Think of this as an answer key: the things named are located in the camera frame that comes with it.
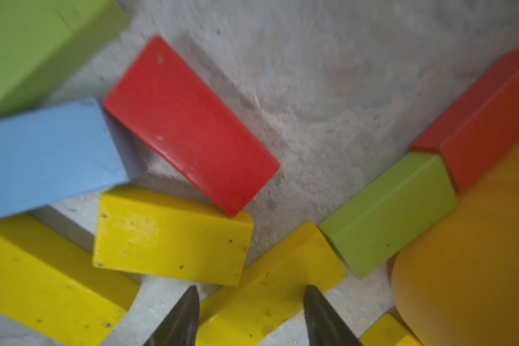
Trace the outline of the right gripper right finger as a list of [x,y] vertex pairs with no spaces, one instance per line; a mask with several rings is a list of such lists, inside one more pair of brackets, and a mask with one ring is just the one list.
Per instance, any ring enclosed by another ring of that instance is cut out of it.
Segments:
[[306,286],[304,316],[310,346],[362,346],[315,285]]

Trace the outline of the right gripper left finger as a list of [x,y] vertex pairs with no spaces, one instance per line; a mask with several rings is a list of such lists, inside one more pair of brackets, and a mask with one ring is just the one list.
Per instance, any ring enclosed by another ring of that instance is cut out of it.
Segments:
[[145,346],[195,346],[200,317],[200,299],[196,285],[190,286],[173,306]]

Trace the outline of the yellow long diagonal block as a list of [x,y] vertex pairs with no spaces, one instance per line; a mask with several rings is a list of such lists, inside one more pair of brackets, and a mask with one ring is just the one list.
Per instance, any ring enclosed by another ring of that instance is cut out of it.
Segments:
[[222,286],[200,305],[196,345],[256,345],[303,308],[307,285],[325,293],[347,276],[310,221],[255,260],[236,286]]

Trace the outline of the yellow plastic bin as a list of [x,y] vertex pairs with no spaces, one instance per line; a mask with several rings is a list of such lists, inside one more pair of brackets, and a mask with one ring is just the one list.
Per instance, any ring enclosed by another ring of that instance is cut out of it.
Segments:
[[391,284],[424,345],[519,345],[519,145],[399,253]]

